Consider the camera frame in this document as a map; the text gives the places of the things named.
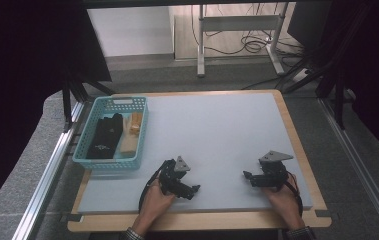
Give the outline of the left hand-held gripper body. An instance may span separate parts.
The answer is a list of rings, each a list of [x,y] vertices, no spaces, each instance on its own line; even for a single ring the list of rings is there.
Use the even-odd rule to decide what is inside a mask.
[[[192,192],[191,187],[181,182],[181,179],[190,170],[190,167],[178,156],[175,160],[173,171],[161,171],[159,174],[159,182],[163,194],[171,193],[178,198],[185,198],[191,200],[195,193]]]

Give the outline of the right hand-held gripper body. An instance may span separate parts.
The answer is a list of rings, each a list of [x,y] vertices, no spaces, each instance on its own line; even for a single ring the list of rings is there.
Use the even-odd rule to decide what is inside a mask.
[[[292,158],[292,155],[270,150],[259,159],[262,174],[250,175],[251,185],[253,187],[274,187],[280,190],[289,178],[283,162]]]

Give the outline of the cream glove with orange fingers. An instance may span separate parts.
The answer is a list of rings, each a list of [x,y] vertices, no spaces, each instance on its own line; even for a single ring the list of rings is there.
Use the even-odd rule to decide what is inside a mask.
[[[123,134],[120,144],[122,156],[130,157],[136,153],[142,119],[143,114],[141,112],[132,112],[127,118],[123,119]]]

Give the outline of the black glove with white print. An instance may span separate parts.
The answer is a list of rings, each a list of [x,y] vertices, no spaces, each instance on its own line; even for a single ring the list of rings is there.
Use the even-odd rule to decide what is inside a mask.
[[[111,118],[99,119],[94,137],[89,145],[88,159],[112,159],[123,133],[123,116],[119,113]]]

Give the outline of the teal plastic basket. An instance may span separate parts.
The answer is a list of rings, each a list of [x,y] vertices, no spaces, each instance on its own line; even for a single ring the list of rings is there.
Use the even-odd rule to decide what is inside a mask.
[[[114,114],[119,113],[127,118],[132,112],[141,112],[143,114],[142,127],[139,134],[139,140],[136,153],[133,156],[125,157],[120,153],[121,138],[118,142],[117,149],[112,159],[88,159],[86,157],[89,145],[94,137],[96,125],[99,119],[104,117],[111,118]],[[144,145],[146,125],[149,111],[147,98],[142,96],[131,97],[98,97],[90,111],[89,117],[83,128],[82,134],[74,151],[73,161],[81,164],[86,169],[103,169],[103,170],[136,170],[141,165],[141,155]]]

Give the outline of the person's right hand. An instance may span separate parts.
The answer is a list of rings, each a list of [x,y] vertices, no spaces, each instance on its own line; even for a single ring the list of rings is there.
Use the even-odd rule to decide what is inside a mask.
[[[283,186],[279,191],[273,188],[262,188],[274,211],[283,219],[290,231],[302,229],[305,223],[299,214],[299,207],[294,193],[290,187],[295,188],[293,178],[288,180],[289,185]]]

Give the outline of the person's left hand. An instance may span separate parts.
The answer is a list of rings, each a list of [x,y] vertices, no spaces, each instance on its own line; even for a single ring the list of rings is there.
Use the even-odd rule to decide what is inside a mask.
[[[166,213],[174,200],[174,194],[163,194],[159,180],[155,179],[148,188],[133,229],[141,235],[145,234],[152,224]]]

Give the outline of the black tripod stand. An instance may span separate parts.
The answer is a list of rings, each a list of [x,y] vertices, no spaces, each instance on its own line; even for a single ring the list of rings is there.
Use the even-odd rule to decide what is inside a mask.
[[[107,95],[113,95],[114,91],[98,81],[89,79],[82,74],[72,74],[68,68],[64,70],[64,73],[65,80],[63,81],[62,99],[65,123],[63,132],[66,133],[72,128],[73,125],[71,96],[74,96],[78,102],[86,102],[90,99],[86,89],[83,86],[84,83],[89,84]]]
[[[321,68],[307,75],[295,84],[284,88],[284,93],[292,93],[307,85],[313,80],[322,77],[321,82],[315,90],[318,98],[326,98],[332,89],[335,90],[333,117],[337,125],[344,130],[343,104],[344,104],[344,71],[340,69],[341,53],[335,53],[330,60]]]

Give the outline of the white power strip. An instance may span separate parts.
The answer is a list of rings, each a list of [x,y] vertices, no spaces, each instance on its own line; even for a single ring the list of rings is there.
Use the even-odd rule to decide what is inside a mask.
[[[309,75],[309,73],[310,73],[309,69],[303,68],[292,78],[292,80],[294,82],[299,82],[302,79],[304,79],[305,77],[307,77]]]

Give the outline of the white metal stand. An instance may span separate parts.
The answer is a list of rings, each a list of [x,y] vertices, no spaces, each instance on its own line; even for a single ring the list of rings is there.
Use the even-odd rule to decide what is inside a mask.
[[[198,52],[197,52],[197,76],[205,76],[205,48],[204,34],[211,31],[250,31],[271,30],[273,35],[266,44],[268,56],[278,76],[284,74],[284,69],[276,53],[276,46],[286,17],[289,3],[285,2],[282,9],[275,15],[255,16],[204,16],[204,6],[199,6],[198,16]]]

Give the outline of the black curtain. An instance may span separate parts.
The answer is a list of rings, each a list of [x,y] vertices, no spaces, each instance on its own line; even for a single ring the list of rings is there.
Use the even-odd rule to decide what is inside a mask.
[[[329,6],[317,69],[341,53],[344,89],[355,95],[353,110],[379,140],[379,0],[318,0]]]
[[[109,78],[83,0],[0,0],[0,189],[45,100],[70,81]]]

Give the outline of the aluminium rail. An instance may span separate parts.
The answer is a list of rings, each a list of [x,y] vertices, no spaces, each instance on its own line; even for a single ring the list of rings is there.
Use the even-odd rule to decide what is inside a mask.
[[[45,167],[41,179],[29,201],[29,204],[17,226],[11,240],[28,240],[37,220],[42,212],[46,197],[52,188],[57,172],[67,152],[67,147],[77,129],[76,123],[80,120],[85,104],[77,102],[71,111],[71,127],[62,132]]]
[[[354,171],[356,172],[360,182],[362,183],[367,195],[369,196],[373,206],[375,207],[379,215],[379,189],[372,178],[370,172],[366,168],[366,165],[363,162],[360,154],[353,145],[351,139],[345,130],[343,130],[339,124],[334,119],[334,111],[329,103],[323,99],[318,99],[318,103],[322,107],[324,114],[334,131],[338,141],[340,142],[345,154],[347,155],[351,165],[353,166]]]

